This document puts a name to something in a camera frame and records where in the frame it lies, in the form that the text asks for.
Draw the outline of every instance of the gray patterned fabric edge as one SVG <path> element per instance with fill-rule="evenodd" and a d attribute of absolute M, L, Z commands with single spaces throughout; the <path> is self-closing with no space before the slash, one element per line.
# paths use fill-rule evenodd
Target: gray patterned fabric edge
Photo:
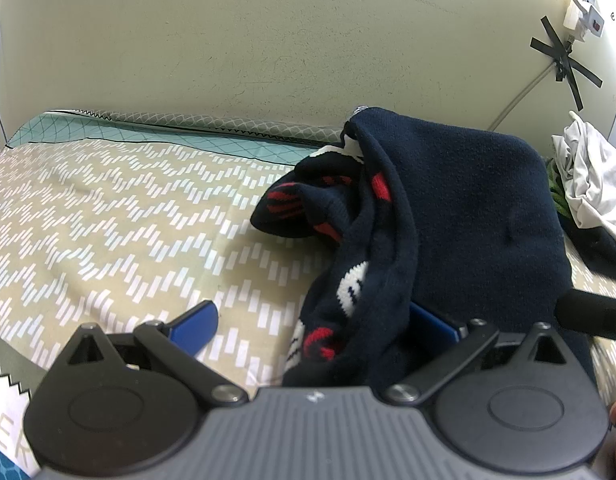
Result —
<path fill-rule="evenodd" d="M 115 112 L 112 110 L 75 110 L 88 116 L 109 121 L 172 126 L 177 128 L 214 130 L 221 133 L 238 132 L 255 136 L 304 139 L 324 144 L 337 142 L 341 128 L 334 126 L 308 126 L 307 124 L 278 123 L 243 118 L 219 118 L 203 114 L 155 114 L 147 112 Z"/>

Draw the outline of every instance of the beige wall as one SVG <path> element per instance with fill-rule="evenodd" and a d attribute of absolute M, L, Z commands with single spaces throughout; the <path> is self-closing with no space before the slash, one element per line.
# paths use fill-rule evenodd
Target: beige wall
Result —
<path fill-rule="evenodd" d="M 568 0 L 0 0 L 6 134 L 49 108 L 342 124 L 357 105 L 486 128 L 548 63 L 529 48 Z M 616 0 L 574 57 L 583 117 L 616 114 Z M 548 151 L 574 107 L 545 79 L 502 123 Z"/>

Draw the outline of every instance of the bed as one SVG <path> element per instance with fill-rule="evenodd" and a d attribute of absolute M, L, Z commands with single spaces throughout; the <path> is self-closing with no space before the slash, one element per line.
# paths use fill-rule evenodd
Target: bed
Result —
<path fill-rule="evenodd" d="M 37 470 L 22 414 L 81 323 L 129 332 L 213 300 L 219 328 L 197 358 L 254 394 L 280 381 L 305 293 L 328 265 L 316 238 L 249 224 L 267 187 L 315 150 L 312 133 L 278 142 L 221 133 L 225 124 L 187 132 L 112 119 L 43 114 L 0 156 L 0 474 L 9 479 Z M 616 297 L 616 283 L 591 273 L 567 239 L 566 252 L 575 287 Z M 616 342 L 595 339 L 592 357 L 610 402 Z"/>

